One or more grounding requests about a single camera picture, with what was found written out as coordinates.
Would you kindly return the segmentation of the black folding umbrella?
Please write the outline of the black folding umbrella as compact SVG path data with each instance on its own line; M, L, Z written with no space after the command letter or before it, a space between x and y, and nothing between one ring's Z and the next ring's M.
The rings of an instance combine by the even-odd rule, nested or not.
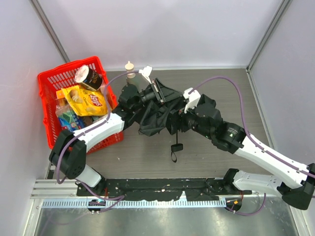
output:
M141 100L146 110L139 123L139 132L147 136L159 133L164 128L168 130L170 111L173 108L185 108L187 103L182 95L177 99L160 104L153 92L143 93ZM221 118L219 121L210 121L209 118L212 114L220 115L216 110L216 101L201 95L197 106L194 109L189 109L186 114L183 113L183 126L180 131L186 132L191 129L209 138L211 128L216 128L221 123Z

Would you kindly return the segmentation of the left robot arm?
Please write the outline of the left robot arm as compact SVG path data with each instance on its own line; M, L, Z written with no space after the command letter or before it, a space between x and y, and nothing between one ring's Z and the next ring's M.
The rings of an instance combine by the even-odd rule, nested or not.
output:
M158 79L145 90L127 84L122 88L117 107L90 126L70 132L63 130L49 155L57 173L79 181L89 192L101 194L105 177L86 163L87 152L108 137L139 124L139 133L152 136L167 128L170 134L180 127L186 111L187 93L164 86Z

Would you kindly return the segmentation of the orange snack packet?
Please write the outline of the orange snack packet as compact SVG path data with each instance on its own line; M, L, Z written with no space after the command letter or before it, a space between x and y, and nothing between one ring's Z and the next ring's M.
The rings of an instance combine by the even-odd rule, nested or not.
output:
M62 90L56 91L56 98L57 99L64 99L65 98L64 93L63 93Z

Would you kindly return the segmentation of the red plastic basket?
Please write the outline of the red plastic basket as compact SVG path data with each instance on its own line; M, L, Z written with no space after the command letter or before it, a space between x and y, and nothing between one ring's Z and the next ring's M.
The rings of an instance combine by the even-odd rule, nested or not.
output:
M56 92L61 88L76 85L74 76L76 71L82 65L89 66L102 76L105 83L108 83L106 71L103 69L101 61L97 56L62 64L54 69L42 72L37 76L39 96L42 101L44 114L43 123L45 125L47 142L50 149L53 148L59 133L62 130L67 129L66 126L61 125L58 117L56 116L56 108L57 105L59 105ZM110 86L107 89L107 99L111 108L115 108L117 106L118 102L116 96ZM122 132L111 135L93 146L88 154L118 143L123 140L123 137Z

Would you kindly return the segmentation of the yellow Lay's chips bag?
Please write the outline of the yellow Lay's chips bag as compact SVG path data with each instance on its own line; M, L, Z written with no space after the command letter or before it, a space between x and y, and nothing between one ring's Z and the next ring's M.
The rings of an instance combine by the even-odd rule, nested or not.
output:
M108 113L105 98L99 91L90 91L79 85L61 89L65 99L80 117L105 116Z

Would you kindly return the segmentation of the black ice cream tub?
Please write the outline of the black ice cream tub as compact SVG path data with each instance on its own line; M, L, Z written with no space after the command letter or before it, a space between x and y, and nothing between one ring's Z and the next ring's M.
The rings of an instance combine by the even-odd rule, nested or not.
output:
M75 82L84 88L97 91L102 85L102 77L87 65L82 65L75 73Z

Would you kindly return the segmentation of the beige squeeze bottle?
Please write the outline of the beige squeeze bottle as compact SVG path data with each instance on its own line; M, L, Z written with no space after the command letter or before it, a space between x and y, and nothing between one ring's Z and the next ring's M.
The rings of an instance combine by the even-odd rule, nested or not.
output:
M139 92L142 91L142 77L139 73L132 73L132 71L135 71L134 64L130 61L125 64L125 70L128 72L126 75L126 82L127 84L135 85Z

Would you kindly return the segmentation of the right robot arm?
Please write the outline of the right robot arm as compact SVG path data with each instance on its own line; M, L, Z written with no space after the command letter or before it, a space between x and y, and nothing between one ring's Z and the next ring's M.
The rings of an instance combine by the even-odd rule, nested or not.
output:
M229 169L224 178L235 189L273 194L294 208L309 208L315 192L315 165L292 160L265 145L245 128L223 120L214 100L183 102L179 109L171 110L167 123L172 132L192 130L218 149L243 157L269 172L269 175L259 175Z

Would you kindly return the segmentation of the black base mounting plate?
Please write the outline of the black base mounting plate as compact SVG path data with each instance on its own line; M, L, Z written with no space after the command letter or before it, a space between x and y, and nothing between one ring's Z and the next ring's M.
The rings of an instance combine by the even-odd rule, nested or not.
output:
M238 190L223 179L216 178L129 178L106 179L91 189L110 199L125 201L177 201L185 194L188 201L217 200L223 195L250 195L250 190Z

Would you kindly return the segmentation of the blue green snack packet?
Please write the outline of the blue green snack packet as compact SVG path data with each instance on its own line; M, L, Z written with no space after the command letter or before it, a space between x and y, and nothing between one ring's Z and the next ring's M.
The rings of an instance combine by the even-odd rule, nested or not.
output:
M67 129L70 132L84 128L84 123L82 119L76 115L76 113L71 109L59 110L56 112L57 119L62 129Z

